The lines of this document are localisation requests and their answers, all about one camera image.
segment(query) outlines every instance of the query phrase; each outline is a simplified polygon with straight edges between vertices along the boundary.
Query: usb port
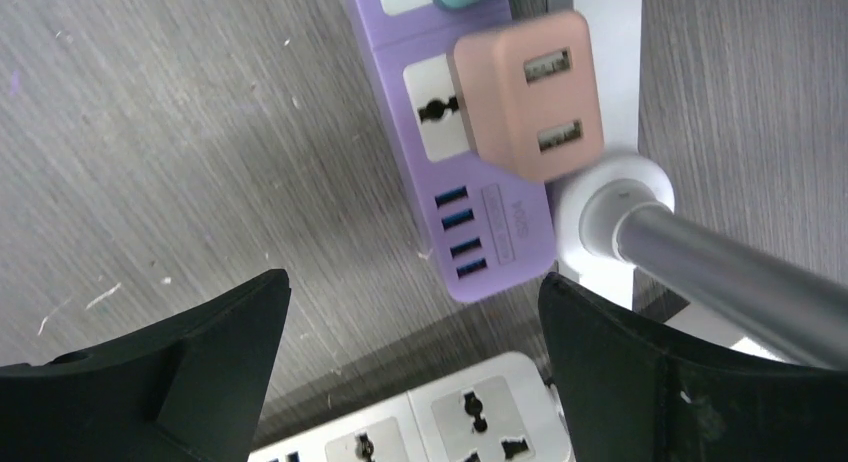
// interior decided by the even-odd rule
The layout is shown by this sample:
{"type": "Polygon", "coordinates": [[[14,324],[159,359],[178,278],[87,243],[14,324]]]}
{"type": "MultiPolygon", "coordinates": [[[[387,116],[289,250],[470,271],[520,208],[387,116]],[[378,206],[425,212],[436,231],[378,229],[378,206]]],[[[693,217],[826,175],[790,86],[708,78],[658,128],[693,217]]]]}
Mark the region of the usb port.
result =
{"type": "Polygon", "coordinates": [[[443,205],[450,204],[451,202],[465,199],[468,197],[468,190],[465,189],[465,186],[457,187],[456,189],[449,190],[443,194],[439,194],[436,196],[436,207],[441,207],[443,205]]]}
{"type": "Polygon", "coordinates": [[[456,227],[457,225],[471,222],[472,220],[474,220],[474,211],[471,209],[463,210],[462,212],[457,212],[456,214],[443,218],[442,227],[444,227],[445,230],[448,230],[456,227]]]}
{"type": "Polygon", "coordinates": [[[579,120],[539,132],[539,150],[544,152],[583,137],[583,124],[579,120]]]}
{"type": "Polygon", "coordinates": [[[563,49],[524,63],[524,79],[528,84],[571,70],[571,54],[563,49]]]}
{"type": "Polygon", "coordinates": [[[451,257],[455,259],[466,252],[477,250],[480,247],[483,247],[483,244],[480,243],[480,237],[477,237],[474,240],[469,240],[468,242],[451,247],[451,257]]]}
{"type": "Polygon", "coordinates": [[[463,265],[462,267],[456,269],[456,275],[458,275],[461,279],[463,277],[473,274],[474,272],[480,272],[486,267],[488,267],[488,264],[486,264],[486,259],[477,259],[474,262],[471,262],[470,264],[463,265]]]}

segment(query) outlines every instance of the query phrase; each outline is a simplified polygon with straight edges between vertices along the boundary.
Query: purple mark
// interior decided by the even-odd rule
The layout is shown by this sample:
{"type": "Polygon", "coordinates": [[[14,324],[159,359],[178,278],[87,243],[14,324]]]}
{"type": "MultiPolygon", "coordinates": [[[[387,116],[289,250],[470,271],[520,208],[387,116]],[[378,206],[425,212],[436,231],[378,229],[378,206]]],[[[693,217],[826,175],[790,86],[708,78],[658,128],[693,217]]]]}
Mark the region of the purple mark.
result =
{"type": "Polygon", "coordinates": [[[12,79],[9,80],[9,97],[18,95],[21,91],[21,73],[18,69],[12,72],[12,79]]]}

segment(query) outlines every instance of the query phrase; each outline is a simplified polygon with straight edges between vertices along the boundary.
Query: scratch mark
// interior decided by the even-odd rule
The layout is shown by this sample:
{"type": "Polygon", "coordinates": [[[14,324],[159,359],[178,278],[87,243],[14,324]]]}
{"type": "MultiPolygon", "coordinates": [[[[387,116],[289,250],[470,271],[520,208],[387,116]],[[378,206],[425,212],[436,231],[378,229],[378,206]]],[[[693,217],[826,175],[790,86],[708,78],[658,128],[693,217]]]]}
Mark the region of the scratch mark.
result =
{"type": "Polygon", "coordinates": [[[117,285],[115,285],[111,289],[107,290],[106,292],[103,292],[102,294],[98,295],[96,299],[89,302],[88,305],[85,306],[85,310],[88,310],[88,309],[94,307],[95,305],[99,304],[100,302],[103,302],[107,297],[109,297],[112,294],[114,294],[115,292],[117,292],[118,289],[120,289],[120,288],[121,288],[121,283],[118,282],[117,285]]]}
{"type": "Polygon", "coordinates": [[[12,78],[9,80],[9,96],[14,97],[21,91],[21,72],[15,69],[12,72],[12,78]]]}
{"type": "Polygon", "coordinates": [[[58,311],[59,311],[59,309],[61,309],[62,307],[64,307],[64,306],[68,305],[68,302],[70,302],[72,298],[73,298],[73,297],[68,297],[67,299],[65,299],[65,301],[64,301],[64,302],[62,302],[61,304],[57,305],[56,307],[53,307],[53,310],[51,310],[51,311],[50,311],[50,313],[49,313],[49,314],[47,314],[47,317],[45,317],[45,318],[43,318],[43,319],[41,320],[41,327],[39,327],[39,328],[38,328],[38,336],[39,336],[39,337],[41,337],[41,333],[42,333],[42,332],[44,332],[44,324],[46,324],[46,323],[47,323],[47,319],[49,319],[50,317],[53,317],[53,315],[54,315],[56,312],[58,312],[58,311]]]}

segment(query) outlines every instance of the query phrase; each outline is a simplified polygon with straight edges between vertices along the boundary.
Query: white power strip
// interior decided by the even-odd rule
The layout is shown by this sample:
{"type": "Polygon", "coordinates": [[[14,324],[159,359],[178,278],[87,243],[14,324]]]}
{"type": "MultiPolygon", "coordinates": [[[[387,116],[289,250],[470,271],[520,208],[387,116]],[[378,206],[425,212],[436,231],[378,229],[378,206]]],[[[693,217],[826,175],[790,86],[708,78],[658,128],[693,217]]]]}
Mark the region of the white power strip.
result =
{"type": "Polygon", "coordinates": [[[510,352],[253,452],[249,462],[569,462],[536,365],[510,352]]]}

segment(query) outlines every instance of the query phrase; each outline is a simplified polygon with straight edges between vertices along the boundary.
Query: white speck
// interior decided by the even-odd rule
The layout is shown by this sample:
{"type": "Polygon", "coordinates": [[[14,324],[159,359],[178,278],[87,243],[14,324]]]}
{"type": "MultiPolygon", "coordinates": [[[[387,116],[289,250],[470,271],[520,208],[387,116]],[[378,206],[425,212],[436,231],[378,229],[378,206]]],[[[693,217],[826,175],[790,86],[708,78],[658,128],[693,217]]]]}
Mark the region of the white speck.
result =
{"type": "Polygon", "coordinates": [[[68,297],[67,299],[65,299],[65,301],[64,301],[64,302],[62,302],[61,304],[57,305],[56,307],[53,307],[53,310],[51,310],[51,311],[50,311],[50,313],[49,313],[49,314],[47,314],[47,317],[45,317],[45,318],[43,318],[43,319],[41,320],[41,327],[39,327],[39,328],[38,328],[38,336],[39,336],[39,337],[41,336],[41,333],[42,333],[42,332],[44,332],[44,324],[46,324],[46,323],[47,323],[47,319],[49,319],[50,317],[52,317],[52,316],[53,316],[53,314],[55,314],[56,312],[58,312],[58,311],[59,311],[59,309],[61,309],[62,307],[64,307],[64,306],[68,305],[68,302],[70,302],[70,301],[71,301],[71,298],[72,298],[72,297],[68,297]]]}
{"type": "Polygon", "coordinates": [[[118,289],[120,289],[120,288],[121,288],[121,283],[118,282],[117,285],[115,285],[111,289],[107,290],[106,292],[103,292],[102,294],[98,295],[96,299],[89,302],[88,305],[85,306],[85,310],[88,310],[88,309],[94,307],[95,305],[99,304],[100,302],[103,302],[103,300],[105,300],[107,297],[109,297],[112,294],[114,294],[115,292],[117,292],[118,289]]]}

